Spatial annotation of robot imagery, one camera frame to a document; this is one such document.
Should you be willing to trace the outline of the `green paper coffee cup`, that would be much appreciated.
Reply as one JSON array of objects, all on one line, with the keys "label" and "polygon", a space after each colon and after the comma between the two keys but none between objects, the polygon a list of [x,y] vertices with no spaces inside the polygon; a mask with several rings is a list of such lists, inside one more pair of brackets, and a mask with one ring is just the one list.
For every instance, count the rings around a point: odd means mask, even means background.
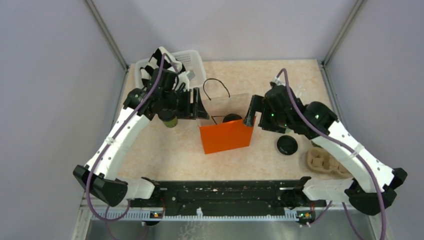
[{"label": "green paper coffee cup", "polygon": [[174,118],[164,119],[162,120],[162,122],[167,128],[174,128],[178,124],[178,119],[174,117]]}]

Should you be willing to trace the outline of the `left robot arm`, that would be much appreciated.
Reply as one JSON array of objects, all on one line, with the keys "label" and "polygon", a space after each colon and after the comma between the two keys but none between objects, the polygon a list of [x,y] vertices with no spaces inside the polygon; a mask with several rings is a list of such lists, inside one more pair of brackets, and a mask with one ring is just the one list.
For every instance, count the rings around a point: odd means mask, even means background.
[{"label": "left robot arm", "polygon": [[156,206],[161,198],[157,183],[145,177],[118,179],[118,172],[135,139],[154,117],[168,128],[179,120],[209,119],[199,88],[190,87],[194,77],[191,70],[176,73],[157,68],[145,87],[131,90],[100,148],[88,162],[74,168],[72,174],[81,187],[110,207],[133,199]]}]

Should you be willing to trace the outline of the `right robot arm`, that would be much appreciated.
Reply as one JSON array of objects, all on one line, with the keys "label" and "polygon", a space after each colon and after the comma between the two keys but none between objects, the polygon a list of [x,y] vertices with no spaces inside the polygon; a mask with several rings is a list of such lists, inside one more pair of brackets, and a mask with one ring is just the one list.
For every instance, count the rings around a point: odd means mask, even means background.
[{"label": "right robot arm", "polygon": [[324,180],[303,177],[293,192],[297,205],[307,206],[311,201],[321,200],[349,203],[359,212],[375,216],[384,214],[394,203],[396,189],[405,182],[407,172],[400,167],[391,168],[373,156],[325,104],[303,104],[290,88],[273,85],[265,95],[251,97],[244,125],[252,127],[257,113],[258,125],[263,130],[281,134],[291,130],[305,136],[351,175]]}]

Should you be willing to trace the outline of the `orange paper bag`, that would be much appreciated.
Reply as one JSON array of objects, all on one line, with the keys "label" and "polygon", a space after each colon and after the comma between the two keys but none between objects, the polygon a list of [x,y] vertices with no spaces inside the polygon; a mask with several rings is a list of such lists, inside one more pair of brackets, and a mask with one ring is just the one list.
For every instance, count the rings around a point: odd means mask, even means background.
[{"label": "orange paper bag", "polygon": [[[223,86],[226,96],[211,97],[206,92],[206,84],[202,85],[206,95],[206,99],[202,102],[209,114],[209,119],[198,121],[203,152],[208,155],[248,147],[251,143],[253,128],[245,126],[243,120],[252,96],[249,93],[231,94],[221,80],[217,78],[212,80],[218,81]],[[222,123],[224,116],[228,114],[238,114],[242,119]]]}]

